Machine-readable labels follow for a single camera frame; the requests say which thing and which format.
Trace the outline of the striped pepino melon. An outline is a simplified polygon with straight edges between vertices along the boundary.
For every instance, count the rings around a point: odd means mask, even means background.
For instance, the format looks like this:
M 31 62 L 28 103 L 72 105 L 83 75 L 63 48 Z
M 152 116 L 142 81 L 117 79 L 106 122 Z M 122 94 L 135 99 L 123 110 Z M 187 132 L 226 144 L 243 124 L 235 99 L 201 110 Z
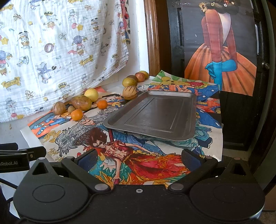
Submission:
M 136 86 L 127 86 L 123 90 L 123 98 L 125 100 L 132 100 L 137 97 L 138 91 Z

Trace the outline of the yellow fruit at back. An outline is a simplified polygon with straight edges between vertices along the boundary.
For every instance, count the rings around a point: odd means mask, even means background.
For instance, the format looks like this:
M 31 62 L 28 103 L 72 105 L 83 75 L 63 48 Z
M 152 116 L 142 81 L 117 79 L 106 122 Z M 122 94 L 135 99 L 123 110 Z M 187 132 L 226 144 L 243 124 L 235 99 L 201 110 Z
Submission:
M 149 74 L 148 74 L 146 71 L 141 70 L 140 73 L 143 73 L 143 74 L 144 74 L 145 80 L 149 78 Z

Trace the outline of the orange dress lady poster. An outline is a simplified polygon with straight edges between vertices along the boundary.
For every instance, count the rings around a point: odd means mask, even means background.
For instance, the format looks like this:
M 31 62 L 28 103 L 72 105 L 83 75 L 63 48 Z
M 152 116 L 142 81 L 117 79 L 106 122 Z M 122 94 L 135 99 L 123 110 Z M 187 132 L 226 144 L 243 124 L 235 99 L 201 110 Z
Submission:
M 240 1 L 199 3 L 203 13 L 204 42 L 190 58 L 186 79 L 217 84 L 220 90 L 252 96 L 256 65 L 236 49 L 232 17 L 239 12 Z

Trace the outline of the small brown round fruit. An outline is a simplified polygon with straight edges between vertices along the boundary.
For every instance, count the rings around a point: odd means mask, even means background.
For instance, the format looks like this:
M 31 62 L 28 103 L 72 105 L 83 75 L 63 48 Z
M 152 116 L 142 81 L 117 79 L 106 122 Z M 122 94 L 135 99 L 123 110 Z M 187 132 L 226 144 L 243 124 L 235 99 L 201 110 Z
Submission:
M 75 111 L 75 110 L 76 110 L 76 108 L 75 108 L 74 106 L 71 105 L 71 106 L 68 107 L 68 110 L 67 110 L 67 111 L 68 111 L 69 114 L 71 114 L 71 113 L 72 113 L 73 111 Z

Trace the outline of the colourful anime drawing sheets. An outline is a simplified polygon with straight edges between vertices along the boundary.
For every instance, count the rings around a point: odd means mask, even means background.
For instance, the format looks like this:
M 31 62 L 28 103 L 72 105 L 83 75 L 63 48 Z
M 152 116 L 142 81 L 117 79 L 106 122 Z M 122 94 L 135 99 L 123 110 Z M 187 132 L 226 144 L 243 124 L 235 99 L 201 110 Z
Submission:
M 93 105 L 82 120 L 73 121 L 68 113 L 48 112 L 21 130 L 30 147 L 44 146 L 50 161 L 66 156 L 78 157 L 95 148 L 87 141 L 90 131 L 97 127 L 106 135 L 96 148 L 96 163 L 88 168 L 104 183 L 165 184 L 190 172 L 182 163 L 181 152 L 188 149 L 201 157 L 222 159 L 223 134 L 220 114 L 219 87 L 200 80 L 179 78 L 161 71 L 156 77 L 138 85 L 139 93 L 189 92 L 196 95 L 196 125 L 194 136 L 185 141 L 167 141 L 142 134 L 110 130 L 103 125 L 111 113 L 126 105 L 118 87 L 114 92 L 102 92 L 100 99 L 106 109 Z

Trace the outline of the brown kiwi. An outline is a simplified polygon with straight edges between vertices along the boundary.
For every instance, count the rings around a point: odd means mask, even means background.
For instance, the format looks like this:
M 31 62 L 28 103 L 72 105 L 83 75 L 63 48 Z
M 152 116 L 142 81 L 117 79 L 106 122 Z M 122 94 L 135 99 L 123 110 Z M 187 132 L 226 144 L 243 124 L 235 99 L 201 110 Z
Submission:
M 138 79 L 135 75 L 128 75 L 127 77 L 135 80 L 136 82 L 138 82 Z

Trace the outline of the wooden door frame post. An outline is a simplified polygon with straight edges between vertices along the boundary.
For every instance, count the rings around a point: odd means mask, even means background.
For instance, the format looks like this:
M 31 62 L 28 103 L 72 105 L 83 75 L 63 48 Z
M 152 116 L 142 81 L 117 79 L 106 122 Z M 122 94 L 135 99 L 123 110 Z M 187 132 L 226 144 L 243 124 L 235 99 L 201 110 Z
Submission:
M 149 75 L 156 76 L 160 71 L 160 47 L 157 22 L 157 9 L 154 0 L 144 0 L 145 24 L 148 47 Z

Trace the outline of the red apple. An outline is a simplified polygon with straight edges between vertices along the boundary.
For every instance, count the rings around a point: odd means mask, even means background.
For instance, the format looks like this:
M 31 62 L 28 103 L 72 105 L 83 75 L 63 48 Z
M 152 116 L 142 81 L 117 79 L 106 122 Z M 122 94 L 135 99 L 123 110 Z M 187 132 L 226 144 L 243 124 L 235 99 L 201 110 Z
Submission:
M 145 81 L 145 74 L 142 73 L 142 72 L 137 72 L 135 74 L 135 77 L 137 78 L 137 82 L 140 83 L 140 82 L 144 82 Z

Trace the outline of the brown mango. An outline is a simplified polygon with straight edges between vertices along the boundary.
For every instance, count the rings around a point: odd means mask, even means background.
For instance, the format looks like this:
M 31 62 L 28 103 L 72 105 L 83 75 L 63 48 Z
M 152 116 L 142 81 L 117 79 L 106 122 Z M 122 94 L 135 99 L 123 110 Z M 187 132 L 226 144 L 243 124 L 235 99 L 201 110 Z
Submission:
M 71 99 L 71 103 L 76 109 L 80 109 L 82 111 L 88 111 L 92 106 L 91 99 L 84 95 L 73 97 Z

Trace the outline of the white cartoon print cloth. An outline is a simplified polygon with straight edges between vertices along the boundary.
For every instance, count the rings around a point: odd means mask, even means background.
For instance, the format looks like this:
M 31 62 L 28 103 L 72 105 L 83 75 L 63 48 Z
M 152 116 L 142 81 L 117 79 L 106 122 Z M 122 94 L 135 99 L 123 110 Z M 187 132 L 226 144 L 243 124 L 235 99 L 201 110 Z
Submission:
M 126 66 L 124 1 L 1 1 L 1 122 L 52 108 Z

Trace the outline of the yellow lemon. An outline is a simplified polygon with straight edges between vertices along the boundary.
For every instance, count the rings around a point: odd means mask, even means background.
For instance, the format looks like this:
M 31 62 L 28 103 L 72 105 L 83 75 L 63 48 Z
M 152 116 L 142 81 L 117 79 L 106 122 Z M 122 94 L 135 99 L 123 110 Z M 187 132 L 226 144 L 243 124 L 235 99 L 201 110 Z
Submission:
M 95 88 L 87 89 L 84 96 L 88 97 L 92 102 L 96 102 L 99 98 L 99 93 Z

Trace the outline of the round tan striped melon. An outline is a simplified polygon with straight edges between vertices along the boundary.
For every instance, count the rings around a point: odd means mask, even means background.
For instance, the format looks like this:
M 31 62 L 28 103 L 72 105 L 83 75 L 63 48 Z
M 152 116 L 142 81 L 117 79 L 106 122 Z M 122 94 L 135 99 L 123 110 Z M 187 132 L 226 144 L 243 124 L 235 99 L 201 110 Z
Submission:
M 52 108 L 55 115 L 61 115 L 66 112 L 66 105 L 63 102 L 56 102 Z

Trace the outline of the dark metal baking tray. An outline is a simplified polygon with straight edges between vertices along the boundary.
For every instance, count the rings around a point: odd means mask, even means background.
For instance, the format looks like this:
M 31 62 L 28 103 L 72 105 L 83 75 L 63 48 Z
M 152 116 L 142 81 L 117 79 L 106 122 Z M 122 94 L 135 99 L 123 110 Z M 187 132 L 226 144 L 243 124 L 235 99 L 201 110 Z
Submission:
M 103 124 L 109 129 L 185 141 L 195 134 L 196 95 L 148 90 L 113 112 Z

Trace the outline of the small orange tangerine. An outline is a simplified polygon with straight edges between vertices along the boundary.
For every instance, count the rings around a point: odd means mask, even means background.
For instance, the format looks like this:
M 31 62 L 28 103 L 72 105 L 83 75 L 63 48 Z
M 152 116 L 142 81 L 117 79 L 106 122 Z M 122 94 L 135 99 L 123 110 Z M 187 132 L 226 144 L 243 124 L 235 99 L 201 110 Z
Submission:
M 80 109 L 75 109 L 71 112 L 70 116 L 73 121 L 79 121 L 83 118 L 83 112 Z
M 100 100 L 97 102 L 97 107 L 101 110 L 106 109 L 108 107 L 108 102 L 106 100 Z

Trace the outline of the yellow-green pear fruit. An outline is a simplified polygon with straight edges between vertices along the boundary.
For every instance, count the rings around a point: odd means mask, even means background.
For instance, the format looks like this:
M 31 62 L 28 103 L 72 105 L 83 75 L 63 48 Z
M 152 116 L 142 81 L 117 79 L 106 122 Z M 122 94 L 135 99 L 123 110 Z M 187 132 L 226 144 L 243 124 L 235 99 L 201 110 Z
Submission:
M 124 87 L 137 86 L 137 81 L 133 78 L 124 78 L 123 81 L 122 81 L 122 85 Z

